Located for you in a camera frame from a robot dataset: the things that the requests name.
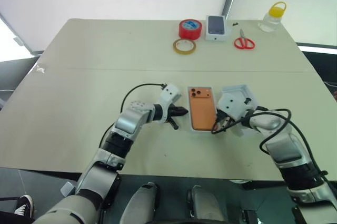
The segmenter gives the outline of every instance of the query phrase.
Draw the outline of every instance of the sneaker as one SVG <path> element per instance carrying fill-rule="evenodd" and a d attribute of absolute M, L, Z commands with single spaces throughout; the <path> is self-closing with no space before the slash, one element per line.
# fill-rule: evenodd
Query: sneaker
<path fill-rule="evenodd" d="M 26 216 L 29 218 L 33 217 L 33 199 L 29 195 L 23 195 L 20 197 L 16 204 L 16 209 L 14 211 L 16 215 Z"/>

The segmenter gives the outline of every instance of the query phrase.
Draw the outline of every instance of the bottle handle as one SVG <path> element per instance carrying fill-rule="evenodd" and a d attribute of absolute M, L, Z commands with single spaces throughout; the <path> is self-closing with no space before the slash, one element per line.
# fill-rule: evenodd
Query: bottle handle
<path fill-rule="evenodd" d="M 283 1 L 279 1 L 279 2 L 274 3 L 274 4 L 272 5 L 272 7 L 270 7 L 270 9 L 273 8 L 273 7 L 274 7 L 275 5 L 277 5 L 277 4 L 284 4 L 284 9 L 283 9 L 283 11 L 285 11 L 285 9 L 286 9 L 286 3 L 283 2 Z"/>

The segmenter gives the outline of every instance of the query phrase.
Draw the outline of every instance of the scissors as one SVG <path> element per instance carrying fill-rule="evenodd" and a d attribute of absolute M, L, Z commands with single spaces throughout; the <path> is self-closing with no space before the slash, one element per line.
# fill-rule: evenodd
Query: scissors
<path fill-rule="evenodd" d="M 238 49 L 253 49 L 255 43 L 250 38 L 246 38 L 243 30 L 240 29 L 240 37 L 235 39 L 234 46 Z"/>

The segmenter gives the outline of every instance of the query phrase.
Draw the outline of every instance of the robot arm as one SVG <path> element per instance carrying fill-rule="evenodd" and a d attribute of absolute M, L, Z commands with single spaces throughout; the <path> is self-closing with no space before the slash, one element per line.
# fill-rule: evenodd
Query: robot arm
<path fill-rule="evenodd" d="M 82 173 L 75 195 L 61 200 L 34 223 L 95 223 L 99 210 L 109 207 L 114 199 L 121 181 L 117 171 L 124 167 L 125 157 L 142 126 L 152 121 L 169 122 L 174 129 L 177 129 L 178 126 L 172 117 L 187 113 L 185 108 L 173 105 L 180 96 L 178 88 L 169 84 L 162 91 L 156 104 L 132 102 L 118 117 L 104 144 Z"/>
<path fill-rule="evenodd" d="M 310 149 L 292 134 L 291 125 L 284 126 L 286 120 L 277 116 L 279 111 L 253 110 L 249 100 L 238 100 L 230 94 L 221 97 L 217 109 L 221 119 L 242 121 L 243 126 L 261 132 L 266 138 L 278 132 L 266 141 L 266 153 L 280 170 L 292 200 L 298 204 L 293 209 L 298 223 L 337 223 L 334 188 L 309 154 Z"/>

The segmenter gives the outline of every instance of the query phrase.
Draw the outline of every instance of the tape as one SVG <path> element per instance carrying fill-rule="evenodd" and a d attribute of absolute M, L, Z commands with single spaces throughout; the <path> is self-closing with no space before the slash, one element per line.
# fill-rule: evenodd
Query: tape
<path fill-rule="evenodd" d="M 202 24 L 198 20 L 182 20 L 179 23 L 179 37 L 196 40 L 200 37 Z"/>
<path fill-rule="evenodd" d="M 192 54 L 196 49 L 196 44 L 192 40 L 180 38 L 173 42 L 173 49 L 179 54 Z"/>

